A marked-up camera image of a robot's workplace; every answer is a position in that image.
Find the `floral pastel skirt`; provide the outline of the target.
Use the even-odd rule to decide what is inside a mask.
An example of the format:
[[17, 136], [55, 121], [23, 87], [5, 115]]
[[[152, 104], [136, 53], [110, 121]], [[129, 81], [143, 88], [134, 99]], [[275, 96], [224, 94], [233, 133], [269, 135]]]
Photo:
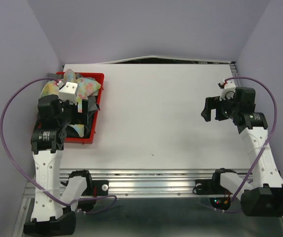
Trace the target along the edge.
[[64, 74], [47, 74], [50, 78], [62, 80], [63, 83], [72, 82], [78, 84], [77, 104], [78, 112], [82, 112], [83, 100], [88, 101], [88, 124], [68, 125], [66, 128], [67, 136], [71, 138], [88, 138], [91, 133], [94, 114], [98, 111], [97, 96], [102, 85], [92, 77], [82, 76], [80, 73], [68, 69]]

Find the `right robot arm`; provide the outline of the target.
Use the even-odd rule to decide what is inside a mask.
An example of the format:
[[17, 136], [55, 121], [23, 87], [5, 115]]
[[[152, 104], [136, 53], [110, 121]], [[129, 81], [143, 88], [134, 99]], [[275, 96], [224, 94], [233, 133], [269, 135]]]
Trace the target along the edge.
[[246, 147], [251, 163], [252, 183], [242, 179], [232, 169], [215, 170], [205, 183], [199, 181], [193, 191], [196, 194], [232, 194], [237, 198], [242, 212], [252, 217], [283, 216], [283, 179], [276, 167], [269, 145], [268, 125], [263, 113], [255, 111], [255, 90], [248, 87], [224, 89], [220, 96], [207, 97], [201, 116], [211, 120], [216, 111], [218, 121], [231, 119]]

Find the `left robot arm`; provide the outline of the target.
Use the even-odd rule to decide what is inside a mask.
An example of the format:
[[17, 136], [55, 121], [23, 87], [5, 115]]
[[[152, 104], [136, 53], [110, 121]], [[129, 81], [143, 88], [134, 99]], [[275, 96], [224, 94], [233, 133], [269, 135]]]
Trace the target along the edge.
[[38, 121], [31, 138], [35, 162], [35, 204], [31, 220], [23, 232], [33, 237], [72, 235], [76, 228], [75, 209], [80, 197], [93, 192], [87, 170], [73, 171], [64, 193], [60, 193], [60, 163], [67, 136], [66, 127], [72, 120], [73, 106], [57, 95], [38, 100]]

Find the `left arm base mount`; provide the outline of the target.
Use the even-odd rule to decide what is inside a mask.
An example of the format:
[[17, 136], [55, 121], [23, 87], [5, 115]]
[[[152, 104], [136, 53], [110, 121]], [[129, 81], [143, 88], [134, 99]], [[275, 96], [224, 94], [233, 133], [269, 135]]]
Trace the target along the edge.
[[109, 182], [107, 180], [94, 181], [85, 177], [75, 176], [69, 178], [66, 182], [61, 181], [60, 184], [65, 187], [61, 199], [63, 201], [71, 201], [84, 196], [95, 198], [108, 195]]

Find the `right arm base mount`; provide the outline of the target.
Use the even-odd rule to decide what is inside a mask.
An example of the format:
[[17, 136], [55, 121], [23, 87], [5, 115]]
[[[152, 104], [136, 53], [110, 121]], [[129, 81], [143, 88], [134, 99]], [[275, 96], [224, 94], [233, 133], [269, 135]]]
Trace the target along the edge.
[[220, 182], [213, 181], [212, 179], [197, 179], [193, 193], [197, 195], [225, 195], [233, 194], [231, 191], [223, 188]]

